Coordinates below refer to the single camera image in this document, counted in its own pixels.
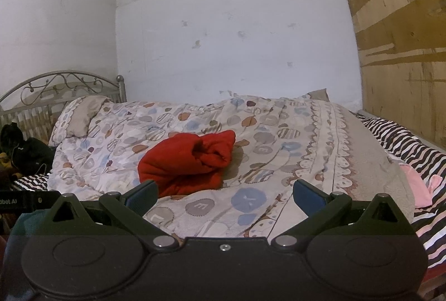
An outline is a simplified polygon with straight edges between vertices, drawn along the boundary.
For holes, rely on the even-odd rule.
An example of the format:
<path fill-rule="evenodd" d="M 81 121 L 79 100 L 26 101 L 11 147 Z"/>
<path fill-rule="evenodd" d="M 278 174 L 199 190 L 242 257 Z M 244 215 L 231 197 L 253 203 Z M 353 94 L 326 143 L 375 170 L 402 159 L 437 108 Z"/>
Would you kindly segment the red long-sleeve top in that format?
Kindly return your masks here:
<path fill-rule="evenodd" d="M 138 164 L 141 183 L 156 183 L 158 197 L 218 190 L 232 161 L 232 130 L 199 136 L 178 133 L 149 150 Z"/>

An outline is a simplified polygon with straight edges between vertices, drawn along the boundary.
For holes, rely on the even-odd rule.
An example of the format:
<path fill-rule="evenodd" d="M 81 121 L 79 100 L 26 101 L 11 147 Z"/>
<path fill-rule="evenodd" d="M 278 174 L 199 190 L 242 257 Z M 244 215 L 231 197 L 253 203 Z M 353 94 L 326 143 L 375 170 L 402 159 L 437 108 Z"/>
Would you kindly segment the pink cloth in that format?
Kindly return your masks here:
<path fill-rule="evenodd" d="M 439 175 L 432 175 L 427 184 L 425 184 L 420 174 L 410 165 L 400 164 L 400 168 L 406 175 L 413 192 L 415 207 L 425 208 L 432 206 L 434 191 L 440 186 L 443 179 Z"/>

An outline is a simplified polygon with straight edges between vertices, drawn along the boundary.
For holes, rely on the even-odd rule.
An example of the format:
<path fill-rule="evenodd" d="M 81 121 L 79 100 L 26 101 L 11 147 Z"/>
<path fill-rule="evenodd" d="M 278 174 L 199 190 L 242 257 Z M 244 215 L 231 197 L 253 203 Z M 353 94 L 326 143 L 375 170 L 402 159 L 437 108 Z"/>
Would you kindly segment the black bag pile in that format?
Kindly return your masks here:
<path fill-rule="evenodd" d="M 39 139 L 24 139 L 17 123 L 1 128 L 1 184 L 7 187 L 24 176 L 45 175 L 52 169 L 54 149 Z"/>

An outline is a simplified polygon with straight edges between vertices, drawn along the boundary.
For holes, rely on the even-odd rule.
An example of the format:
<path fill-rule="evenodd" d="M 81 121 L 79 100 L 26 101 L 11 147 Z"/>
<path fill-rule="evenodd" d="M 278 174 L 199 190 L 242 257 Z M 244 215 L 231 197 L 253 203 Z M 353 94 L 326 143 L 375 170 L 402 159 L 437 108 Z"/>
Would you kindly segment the patterned circle print duvet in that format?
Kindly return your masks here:
<path fill-rule="evenodd" d="M 124 193 L 139 184 L 141 158 L 163 140 L 226 130 L 236 142 L 222 187 L 160 198 L 148 222 L 179 238 L 272 238 L 304 218 L 293 203 L 299 179 L 356 201 L 387 193 L 414 217 L 404 172 L 361 121 L 341 105 L 306 97 L 239 95 L 206 106 L 105 102 L 86 137 L 54 148 L 48 188 L 82 201 Z"/>

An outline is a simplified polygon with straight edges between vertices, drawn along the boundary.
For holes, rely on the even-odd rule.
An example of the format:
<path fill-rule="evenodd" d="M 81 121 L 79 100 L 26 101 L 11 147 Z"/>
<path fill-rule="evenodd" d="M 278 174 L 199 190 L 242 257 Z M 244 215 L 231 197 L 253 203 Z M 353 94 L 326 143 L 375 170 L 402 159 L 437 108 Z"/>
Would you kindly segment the black white striped bedsheet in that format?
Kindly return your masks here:
<path fill-rule="evenodd" d="M 381 117 L 357 115 L 379 144 L 432 188 L 432 205 L 417 206 L 412 226 L 428 255 L 428 267 L 445 263 L 445 153 L 424 144 L 410 130 Z"/>

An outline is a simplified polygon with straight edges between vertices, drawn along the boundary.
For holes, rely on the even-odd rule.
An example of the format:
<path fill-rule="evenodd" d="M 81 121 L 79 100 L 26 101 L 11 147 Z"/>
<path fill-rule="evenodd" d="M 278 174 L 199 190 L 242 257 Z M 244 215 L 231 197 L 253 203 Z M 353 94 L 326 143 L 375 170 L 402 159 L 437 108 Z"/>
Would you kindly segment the patterned pillow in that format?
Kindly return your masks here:
<path fill-rule="evenodd" d="M 86 137 L 91 120 L 109 98 L 103 95 L 87 95 L 72 100 L 64 107 L 54 124 L 49 146 L 57 147 L 65 139 Z"/>

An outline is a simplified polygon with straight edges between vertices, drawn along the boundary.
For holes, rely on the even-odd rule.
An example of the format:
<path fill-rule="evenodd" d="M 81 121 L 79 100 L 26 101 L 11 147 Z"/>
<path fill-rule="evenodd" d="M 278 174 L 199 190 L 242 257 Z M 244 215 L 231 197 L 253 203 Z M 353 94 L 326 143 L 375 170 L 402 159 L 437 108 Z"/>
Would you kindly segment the teal blue garment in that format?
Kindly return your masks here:
<path fill-rule="evenodd" d="M 1 214 L 1 237 L 6 241 L 4 254 L 20 253 L 48 213 L 49 210 L 36 210 L 20 215 Z"/>

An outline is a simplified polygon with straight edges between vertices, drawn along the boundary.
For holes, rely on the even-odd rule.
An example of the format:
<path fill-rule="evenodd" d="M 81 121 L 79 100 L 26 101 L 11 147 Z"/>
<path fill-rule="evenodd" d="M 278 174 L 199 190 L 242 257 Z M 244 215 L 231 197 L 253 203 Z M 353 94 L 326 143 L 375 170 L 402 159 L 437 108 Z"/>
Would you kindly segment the grey metal bed headboard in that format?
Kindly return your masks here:
<path fill-rule="evenodd" d="M 15 123 L 24 138 L 47 142 L 60 113 L 72 100 L 85 95 L 104 95 L 127 101 L 125 81 L 85 71 L 50 71 L 17 84 L 1 95 L 1 125 Z"/>

